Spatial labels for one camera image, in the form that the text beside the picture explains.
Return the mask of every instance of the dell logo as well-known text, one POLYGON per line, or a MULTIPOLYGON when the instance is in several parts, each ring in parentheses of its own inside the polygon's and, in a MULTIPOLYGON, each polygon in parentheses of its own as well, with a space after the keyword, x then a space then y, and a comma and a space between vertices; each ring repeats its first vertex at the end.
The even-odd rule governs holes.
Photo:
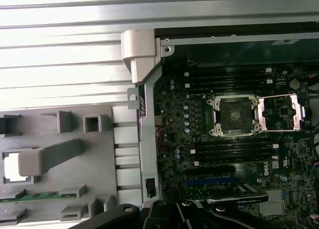
POLYGON ((269 176, 268 162, 264 162, 264 176, 269 176))

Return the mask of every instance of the gray plastic shroud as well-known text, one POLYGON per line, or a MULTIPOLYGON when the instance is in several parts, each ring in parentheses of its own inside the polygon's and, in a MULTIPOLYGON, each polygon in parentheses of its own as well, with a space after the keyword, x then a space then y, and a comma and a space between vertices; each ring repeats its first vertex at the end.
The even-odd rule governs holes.
POLYGON ((18 132, 0 138, 0 175, 4 177, 4 158, 15 152, 21 153, 21 171, 38 179, 33 183, 0 180, 0 200, 15 199, 23 193, 76 195, 67 199, 0 202, 0 226, 77 220, 116 205, 114 132, 109 105, 30 109, 0 115, 0 124, 5 119, 9 129, 5 134, 18 132), (15 118, 8 121, 3 115, 15 118), (33 165, 37 160, 42 164, 33 165))

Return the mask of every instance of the motherboard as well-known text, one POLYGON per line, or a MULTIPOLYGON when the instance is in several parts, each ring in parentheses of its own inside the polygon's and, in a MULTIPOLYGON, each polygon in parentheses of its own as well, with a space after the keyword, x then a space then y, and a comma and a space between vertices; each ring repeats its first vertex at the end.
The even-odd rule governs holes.
POLYGON ((307 77, 293 64, 164 65, 154 89, 161 198, 316 228, 307 77))

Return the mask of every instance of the cpu socket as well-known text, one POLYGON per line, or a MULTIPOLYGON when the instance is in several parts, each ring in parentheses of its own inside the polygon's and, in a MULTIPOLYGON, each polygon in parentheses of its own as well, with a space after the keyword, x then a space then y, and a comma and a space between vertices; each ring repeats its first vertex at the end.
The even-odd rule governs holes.
POLYGON ((215 96, 207 103, 213 107, 211 136, 248 136, 260 130, 256 120, 258 98, 255 95, 215 96))

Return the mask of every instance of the blue pcie slot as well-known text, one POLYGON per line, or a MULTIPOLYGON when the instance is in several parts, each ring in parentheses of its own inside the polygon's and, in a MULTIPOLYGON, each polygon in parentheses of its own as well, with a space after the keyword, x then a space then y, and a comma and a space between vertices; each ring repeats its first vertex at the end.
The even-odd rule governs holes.
POLYGON ((210 179, 185 181, 184 184, 186 186, 195 186, 195 185, 204 185, 204 184, 213 184, 213 183, 235 183, 235 182, 237 182, 237 178, 229 177, 229 178, 210 178, 210 179))

